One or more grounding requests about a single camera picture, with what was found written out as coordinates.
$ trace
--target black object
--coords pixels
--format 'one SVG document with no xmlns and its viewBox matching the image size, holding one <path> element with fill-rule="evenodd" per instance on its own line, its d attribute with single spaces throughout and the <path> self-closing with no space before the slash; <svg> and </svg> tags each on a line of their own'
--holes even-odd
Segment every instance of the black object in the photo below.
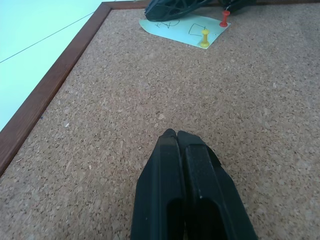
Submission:
<svg viewBox="0 0 320 240">
<path fill-rule="evenodd" d="M 168 129 L 137 185 L 131 240 L 257 240 L 234 182 L 200 137 Z"/>
<path fill-rule="evenodd" d="M 225 10 L 231 13 L 256 2 L 256 0 L 218 1 Z M 149 21 L 165 22 L 179 19 L 210 2 L 212 2 L 212 0 L 151 0 L 144 14 Z"/>
</svg>

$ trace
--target red push pin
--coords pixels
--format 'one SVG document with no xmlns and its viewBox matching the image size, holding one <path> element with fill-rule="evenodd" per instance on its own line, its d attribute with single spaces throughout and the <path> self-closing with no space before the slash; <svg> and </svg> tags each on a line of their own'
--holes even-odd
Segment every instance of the red push pin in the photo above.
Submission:
<svg viewBox="0 0 320 240">
<path fill-rule="evenodd" d="M 222 14 L 223 14 L 223 20 L 222 20 L 222 22 L 220 22 L 219 25 L 220 25 L 220 27 L 226 28 L 226 27 L 228 27 L 227 17 L 230 15 L 230 12 L 227 10 L 224 10 L 222 12 Z"/>
</svg>

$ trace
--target light blue paper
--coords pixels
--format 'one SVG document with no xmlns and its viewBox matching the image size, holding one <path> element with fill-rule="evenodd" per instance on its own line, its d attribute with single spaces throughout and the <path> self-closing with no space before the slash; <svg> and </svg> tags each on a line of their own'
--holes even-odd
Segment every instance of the light blue paper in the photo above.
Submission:
<svg viewBox="0 0 320 240">
<path fill-rule="evenodd" d="M 226 30 L 231 23 L 228 23 L 227 27 L 221 27 L 219 24 L 221 21 L 194 14 L 188 14 L 187 16 L 171 21 L 149 21 L 139 20 L 141 27 L 148 33 L 157 35 L 166 39 L 172 39 L 184 44 L 189 44 L 199 48 L 200 43 L 204 39 L 202 30 L 208 29 L 208 42 L 211 45 L 217 37 Z"/>
</svg>

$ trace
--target brown wooden border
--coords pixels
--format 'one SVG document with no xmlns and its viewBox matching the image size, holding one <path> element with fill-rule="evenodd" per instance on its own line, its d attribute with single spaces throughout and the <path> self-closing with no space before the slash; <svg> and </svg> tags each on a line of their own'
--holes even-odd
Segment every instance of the brown wooden border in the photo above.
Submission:
<svg viewBox="0 0 320 240">
<path fill-rule="evenodd" d="M 0 132 L 0 176 L 65 82 L 90 41 L 111 10 L 144 9 L 150 0 L 102 2 L 63 53 L 55 61 L 39 84 Z M 259 5 L 318 3 L 319 0 L 257 0 Z M 217 2 L 208 6 L 218 6 Z"/>
</svg>

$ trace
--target paper note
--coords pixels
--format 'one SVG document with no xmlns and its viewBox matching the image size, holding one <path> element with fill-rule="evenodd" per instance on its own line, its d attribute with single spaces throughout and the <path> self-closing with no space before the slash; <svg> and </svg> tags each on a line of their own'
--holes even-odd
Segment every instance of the paper note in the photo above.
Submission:
<svg viewBox="0 0 320 240">
<path fill-rule="evenodd" d="M 157 35 L 166 39 L 172 39 L 184 44 L 189 44 L 199 48 L 204 35 L 202 30 L 208 29 L 209 46 L 217 39 L 217 37 L 226 30 L 227 27 L 219 26 L 220 20 L 210 17 L 188 14 L 183 18 L 171 21 L 149 21 L 140 20 L 141 27 L 148 33 Z"/>
</svg>

